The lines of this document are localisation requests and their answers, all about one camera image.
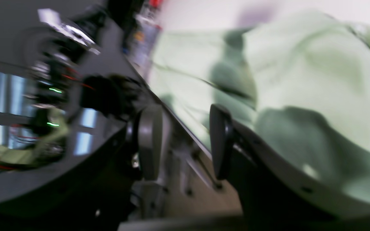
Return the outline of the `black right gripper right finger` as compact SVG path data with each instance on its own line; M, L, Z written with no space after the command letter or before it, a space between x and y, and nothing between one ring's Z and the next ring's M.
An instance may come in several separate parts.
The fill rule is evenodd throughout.
M249 230L370 231L370 202L299 171L220 104L209 124L215 176L237 191Z

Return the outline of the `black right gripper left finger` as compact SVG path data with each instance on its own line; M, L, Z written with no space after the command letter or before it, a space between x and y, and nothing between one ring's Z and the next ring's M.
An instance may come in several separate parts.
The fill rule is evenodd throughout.
M128 123L75 122L62 159L0 172L0 231L116 231L133 210L133 183L158 177L162 129L158 104Z

